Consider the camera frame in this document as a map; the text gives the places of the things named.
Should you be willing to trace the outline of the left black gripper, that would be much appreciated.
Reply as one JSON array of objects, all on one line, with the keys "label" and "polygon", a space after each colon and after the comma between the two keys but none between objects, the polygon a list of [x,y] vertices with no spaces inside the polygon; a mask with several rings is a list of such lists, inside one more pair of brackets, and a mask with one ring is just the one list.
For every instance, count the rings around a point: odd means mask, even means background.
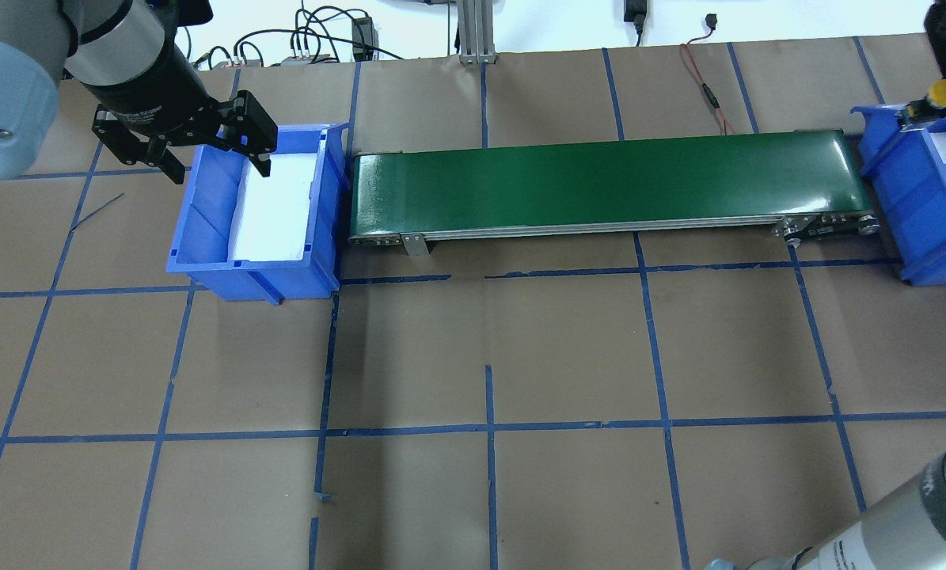
[{"label": "left black gripper", "polygon": [[118,162],[146,163],[183,184],[186,166],[172,148],[208,145],[237,152],[261,177],[271,176],[279,130],[269,113],[245,89],[215,100],[178,47],[165,47],[138,77],[90,92],[99,101],[90,130]]}]

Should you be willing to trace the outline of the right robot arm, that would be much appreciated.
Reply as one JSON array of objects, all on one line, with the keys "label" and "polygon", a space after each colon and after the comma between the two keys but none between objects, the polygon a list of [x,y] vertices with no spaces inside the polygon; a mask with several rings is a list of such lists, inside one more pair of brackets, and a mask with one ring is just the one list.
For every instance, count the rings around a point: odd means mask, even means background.
[{"label": "right robot arm", "polygon": [[[859,107],[863,174],[899,248],[903,280],[946,285],[946,1],[924,19],[940,79],[921,100]],[[946,451],[856,522],[755,569],[946,569]]]}]

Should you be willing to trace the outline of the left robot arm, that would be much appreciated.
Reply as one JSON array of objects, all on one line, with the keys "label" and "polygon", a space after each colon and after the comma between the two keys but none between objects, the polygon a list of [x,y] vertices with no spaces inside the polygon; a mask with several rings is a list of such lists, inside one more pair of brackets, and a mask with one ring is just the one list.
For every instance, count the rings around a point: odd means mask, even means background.
[{"label": "left robot arm", "polygon": [[0,180],[34,165],[65,76],[96,98],[90,130],[118,162],[180,184],[173,148],[206,145],[269,177],[274,120],[247,90],[212,97],[176,43],[213,15],[208,1],[0,1]]}]

